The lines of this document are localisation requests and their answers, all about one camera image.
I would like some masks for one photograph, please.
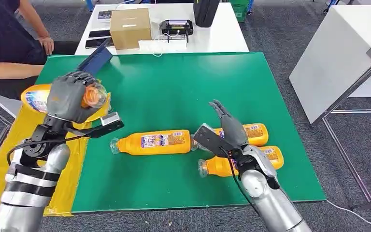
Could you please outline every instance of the plastic bottle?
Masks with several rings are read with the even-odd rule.
[[[277,146],[263,146],[259,148],[263,151],[270,159],[272,165],[275,169],[280,169],[284,165],[284,157],[282,152]],[[233,169],[235,175],[238,175],[238,170],[235,167],[234,160],[231,160],[233,164]],[[227,158],[221,158],[214,156],[208,160],[199,160],[198,169],[201,177],[206,177],[207,175],[217,175],[220,177],[232,176],[231,168]]]
[[[47,113],[47,97],[50,92],[50,84],[34,85],[27,88],[21,94],[22,102],[29,109],[41,113]],[[86,87],[82,99],[82,107],[101,108],[107,101],[106,89],[99,83],[93,83]]]
[[[249,144],[254,146],[263,146],[268,142],[268,131],[264,124],[244,124],[243,127],[247,133]],[[214,132],[221,136],[221,138],[224,137],[224,131],[222,128],[214,129]],[[208,151],[205,147],[193,140],[192,150],[196,150],[197,148]]]
[[[187,153],[191,150],[191,137],[188,130],[163,130],[134,133],[110,142],[113,154],[126,152],[131,155],[157,155]]]

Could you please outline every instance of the gray carpet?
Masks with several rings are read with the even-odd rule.
[[[36,4],[55,40],[79,40],[90,13],[83,3]],[[289,82],[289,75],[323,20],[324,0],[256,0],[241,29],[250,51],[263,51],[327,198],[342,207],[365,202],[323,124],[311,128]],[[371,99],[349,99],[343,108],[366,108]],[[371,116],[329,116],[345,150],[371,191]],[[371,232],[371,225],[326,202],[297,204],[316,232]],[[359,212],[371,220],[371,211]],[[42,232],[265,231],[249,207],[148,212],[113,212],[45,217]]]

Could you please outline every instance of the silver robotic arm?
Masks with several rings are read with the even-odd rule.
[[[82,107],[86,86],[94,83],[85,72],[58,77],[51,86],[47,112],[42,124],[23,144],[13,148],[5,176],[6,186],[0,198],[0,232],[38,231],[43,211],[52,200],[62,170],[69,160],[66,141],[81,137],[99,138],[124,126],[117,112],[101,118],[101,125],[78,130],[72,122],[82,123],[98,108]],[[68,132],[77,136],[66,139]],[[38,161],[46,164],[39,166]]]
[[[69,147],[60,144],[49,152],[44,166],[30,168],[20,163],[22,152],[23,148],[14,152],[5,176],[6,187],[0,199],[0,232],[38,231],[43,211],[70,156]]]
[[[310,232],[311,229],[280,187],[276,171],[266,155],[252,145],[243,149],[243,155],[253,157],[260,168],[241,168],[243,173],[240,177],[267,229],[270,232]]]
[[[268,231],[310,232],[311,229],[282,190],[276,170],[265,153],[248,144],[242,124],[219,101],[214,100],[210,105],[221,120],[224,138],[203,124],[193,139],[217,156],[235,161],[241,183]]]

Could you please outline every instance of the person's arm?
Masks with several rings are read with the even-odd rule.
[[[0,62],[0,79],[26,79],[41,73],[43,65]]]
[[[35,8],[33,8],[29,0],[20,0],[18,9],[23,18],[30,25],[32,25],[33,29],[38,35],[39,42],[41,42],[41,45],[45,48],[46,54],[51,55],[53,50],[55,49],[55,44],[50,38],[49,32],[43,25],[42,20],[36,12]]]

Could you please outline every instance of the yellow mat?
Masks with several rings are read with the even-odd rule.
[[[6,136],[5,141],[0,147],[0,196],[5,187],[4,176],[8,171],[6,153],[22,140],[29,138],[36,125],[43,122],[44,114],[38,113],[22,106],[17,118]],[[89,128],[91,122],[74,124],[77,129]],[[68,133],[67,138],[75,135]],[[44,215],[71,216],[76,188],[82,169],[83,160],[86,152],[87,138],[81,138],[67,142],[71,150],[71,156],[66,168],[62,171],[53,198],[46,207]]]

